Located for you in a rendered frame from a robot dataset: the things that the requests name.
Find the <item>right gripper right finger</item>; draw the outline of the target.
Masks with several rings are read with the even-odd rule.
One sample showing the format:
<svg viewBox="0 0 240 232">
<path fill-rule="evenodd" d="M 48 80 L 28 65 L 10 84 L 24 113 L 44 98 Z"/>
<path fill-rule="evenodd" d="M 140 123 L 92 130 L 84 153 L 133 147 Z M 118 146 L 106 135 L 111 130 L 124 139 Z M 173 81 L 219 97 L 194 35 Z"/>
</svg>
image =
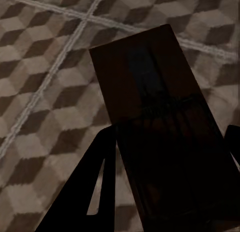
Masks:
<svg viewBox="0 0 240 232">
<path fill-rule="evenodd" d="M 224 141 L 230 153 L 240 165 L 240 127 L 231 124 L 228 125 Z"/>
</svg>

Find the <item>mousetrap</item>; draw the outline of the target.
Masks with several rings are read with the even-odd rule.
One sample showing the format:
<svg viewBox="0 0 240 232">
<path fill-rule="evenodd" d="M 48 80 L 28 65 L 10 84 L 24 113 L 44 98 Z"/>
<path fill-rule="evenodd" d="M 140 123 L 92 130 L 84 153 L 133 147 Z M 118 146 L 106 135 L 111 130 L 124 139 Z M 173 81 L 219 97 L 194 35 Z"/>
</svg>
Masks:
<svg viewBox="0 0 240 232">
<path fill-rule="evenodd" d="M 170 23 L 89 52 L 144 232 L 240 227 L 240 171 Z"/>
</svg>

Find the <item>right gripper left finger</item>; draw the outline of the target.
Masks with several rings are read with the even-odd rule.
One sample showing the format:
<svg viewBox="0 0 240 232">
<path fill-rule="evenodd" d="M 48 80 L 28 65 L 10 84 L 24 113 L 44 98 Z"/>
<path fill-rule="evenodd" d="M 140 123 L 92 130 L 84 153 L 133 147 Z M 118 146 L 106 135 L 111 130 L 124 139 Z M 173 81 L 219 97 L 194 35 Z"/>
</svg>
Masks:
<svg viewBox="0 0 240 232">
<path fill-rule="evenodd" d="M 115 232 L 116 126 L 101 130 L 35 232 Z M 86 215 L 105 159 L 96 215 Z"/>
</svg>

